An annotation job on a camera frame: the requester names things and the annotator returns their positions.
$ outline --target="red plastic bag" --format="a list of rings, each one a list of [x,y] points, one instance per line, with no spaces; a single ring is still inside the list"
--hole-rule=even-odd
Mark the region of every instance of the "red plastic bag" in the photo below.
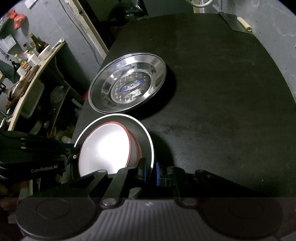
[[[7,15],[15,22],[15,30],[19,29],[26,20],[25,15],[23,15],[22,13],[17,14],[14,9],[9,10]]]

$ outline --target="screw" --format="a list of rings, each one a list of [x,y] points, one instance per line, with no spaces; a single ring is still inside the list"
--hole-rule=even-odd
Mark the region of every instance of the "screw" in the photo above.
[[[194,206],[197,204],[197,201],[196,199],[189,197],[189,198],[183,199],[182,203],[186,206]]]
[[[116,200],[114,198],[105,198],[103,199],[102,204],[106,207],[113,206],[116,204]]]

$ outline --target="black table surface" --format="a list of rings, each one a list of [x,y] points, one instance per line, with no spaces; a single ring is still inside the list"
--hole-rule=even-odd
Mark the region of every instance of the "black table surface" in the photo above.
[[[151,134],[159,162],[296,195],[295,101],[254,35],[231,30],[218,14],[148,18],[122,29],[103,66],[139,51],[167,65],[160,91],[127,113]],[[73,141],[101,116],[86,101]]]

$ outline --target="metal plate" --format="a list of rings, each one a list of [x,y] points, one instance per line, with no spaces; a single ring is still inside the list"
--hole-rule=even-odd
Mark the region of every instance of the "metal plate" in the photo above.
[[[166,76],[164,61],[150,53],[124,55],[106,65],[89,88],[91,107],[104,114],[131,110],[150,99]]]
[[[134,137],[139,143],[142,157],[146,159],[147,166],[150,167],[150,169],[147,171],[149,177],[154,165],[154,148],[152,140],[143,124],[129,115],[110,114],[94,120],[79,135],[75,143],[75,147],[81,148],[86,138],[92,133],[93,130],[95,130],[101,124],[109,121],[119,122],[134,135]],[[72,162],[72,176],[74,179],[80,176],[78,170],[78,163]]]

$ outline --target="blue label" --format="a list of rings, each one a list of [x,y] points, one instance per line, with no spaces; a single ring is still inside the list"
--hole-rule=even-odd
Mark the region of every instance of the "blue label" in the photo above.
[[[124,86],[122,86],[119,91],[120,92],[130,91],[130,90],[138,87],[142,82],[143,82],[143,80],[133,80],[131,82],[128,82]]]

